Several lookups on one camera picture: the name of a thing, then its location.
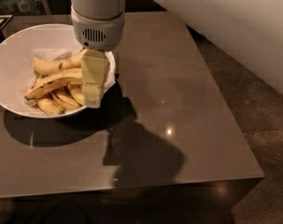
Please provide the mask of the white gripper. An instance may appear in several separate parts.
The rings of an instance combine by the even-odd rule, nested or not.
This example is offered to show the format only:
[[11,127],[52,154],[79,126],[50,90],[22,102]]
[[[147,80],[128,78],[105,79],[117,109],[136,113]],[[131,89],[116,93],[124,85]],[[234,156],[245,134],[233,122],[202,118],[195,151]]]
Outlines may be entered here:
[[109,61],[97,50],[111,51],[120,43],[125,23],[124,6],[71,6],[71,19],[78,42],[87,48],[81,58],[84,105],[98,108]]

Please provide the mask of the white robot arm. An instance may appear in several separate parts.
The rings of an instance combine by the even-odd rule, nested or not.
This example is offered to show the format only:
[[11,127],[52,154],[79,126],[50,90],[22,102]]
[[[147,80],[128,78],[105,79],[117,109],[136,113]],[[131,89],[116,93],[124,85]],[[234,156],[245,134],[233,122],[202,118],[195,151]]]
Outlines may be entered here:
[[[283,0],[153,0],[283,95]],[[120,43],[125,0],[71,0],[78,42],[111,51]]]

